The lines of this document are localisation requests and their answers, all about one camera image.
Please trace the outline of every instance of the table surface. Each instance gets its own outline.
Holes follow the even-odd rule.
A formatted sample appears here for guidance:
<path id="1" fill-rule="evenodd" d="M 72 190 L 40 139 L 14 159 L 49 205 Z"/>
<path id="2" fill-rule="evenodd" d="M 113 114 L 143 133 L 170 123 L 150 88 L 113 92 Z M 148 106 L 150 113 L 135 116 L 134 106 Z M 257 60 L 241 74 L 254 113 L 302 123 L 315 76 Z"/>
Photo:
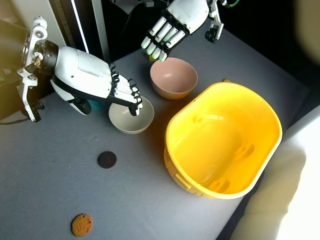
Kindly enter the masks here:
<path id="1" fill-rule="evenodd" d="M 167 123 L 208 86 L 228 78 L 264 97 L 286 129 L 309 89 L 226 30 L 216 44 L 206 41 L 208 28 L 207 21 L 171 53 L 198 73 L 198 85 L 185 99 L 170 101 L 154 92 L 143 50 L 116 62 L 154 106 L 154 121 L 141 134 L 119 132 L 108 109 L 79 115 L 55 93 L 42 100 L 41 121 L 0 126 L 0 239 L 74 239 L 71 222 L 81 213 L 93 218 L 83 239 L 218 236 L 241 198 L 194 196 L 171 179 L 163 159 Z M 15 113 L 5 121 L 19 118 Z M 117 155 L 110 169 L 97 164 L 104 151 Z"/>

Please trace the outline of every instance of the gray bowl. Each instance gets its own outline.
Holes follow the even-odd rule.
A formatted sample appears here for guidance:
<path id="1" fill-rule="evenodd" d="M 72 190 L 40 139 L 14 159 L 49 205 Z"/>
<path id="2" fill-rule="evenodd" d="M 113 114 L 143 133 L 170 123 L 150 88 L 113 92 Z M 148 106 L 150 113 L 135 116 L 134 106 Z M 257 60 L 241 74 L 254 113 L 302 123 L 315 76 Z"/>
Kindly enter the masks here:
<path id="1" fill-rule="evenodd" d="M 109 108 L 111 123 L 125 134 L 139 134 L 146 130 L 152 123 L 155 110 L 151 102 L 141 96 L 143 108 L 139 116 L 132 116 L 127 106 L 112 103 Z"/>

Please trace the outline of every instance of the screw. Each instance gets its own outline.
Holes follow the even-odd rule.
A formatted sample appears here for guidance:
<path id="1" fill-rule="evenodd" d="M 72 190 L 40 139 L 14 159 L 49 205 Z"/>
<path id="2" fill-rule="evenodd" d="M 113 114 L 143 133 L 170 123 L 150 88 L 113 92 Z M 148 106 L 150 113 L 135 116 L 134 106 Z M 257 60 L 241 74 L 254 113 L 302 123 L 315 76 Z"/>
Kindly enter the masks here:
<path id="1" fill-rule="evenodd" d="M 38 38 L 40 38 L 40 39 L 42 39 L 42 38 L 44 37 L 44 33 L 43 33 L 42 31 L 37 31 L 37 32 L 35 33 L 35 35 L 36 35 Z"/>
<path id="2" fill-rule="evenodd" d="M 36 77 L 35 75 L 31 74 L 30 76 L 28 76 L 28 79 L 36 80 L 36 79 L 37 79 L 37 77 Z"/>

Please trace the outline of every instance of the yellow plastic container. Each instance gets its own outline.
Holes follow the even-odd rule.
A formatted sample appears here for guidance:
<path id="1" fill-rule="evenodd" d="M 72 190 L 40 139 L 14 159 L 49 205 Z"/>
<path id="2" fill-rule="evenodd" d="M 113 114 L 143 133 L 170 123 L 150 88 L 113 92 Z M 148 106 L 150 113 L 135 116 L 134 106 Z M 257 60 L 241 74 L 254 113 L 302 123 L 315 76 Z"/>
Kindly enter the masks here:
<path id="1" fill-rule="evenodd" d="M 189 193 L 235 199 L 254 187 L 281 138 L 279 118 L 261 96 L 219 82 L 171 119 L 164 162 Z"/>

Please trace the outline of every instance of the pink bowl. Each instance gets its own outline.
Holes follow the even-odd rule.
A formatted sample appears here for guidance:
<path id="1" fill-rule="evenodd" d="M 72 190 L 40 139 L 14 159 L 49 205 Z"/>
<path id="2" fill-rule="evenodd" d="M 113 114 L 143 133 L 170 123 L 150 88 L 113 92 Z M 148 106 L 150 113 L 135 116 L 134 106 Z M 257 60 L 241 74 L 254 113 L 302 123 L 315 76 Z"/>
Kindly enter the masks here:
<path id="1" fill-rule="evenodd" d="M 170 100 L 186 97 L 198 82 L 196 70 L 189 63 L 174 57 L 156 61 L 150 69 L 150 76 L 154 90 Z"/>

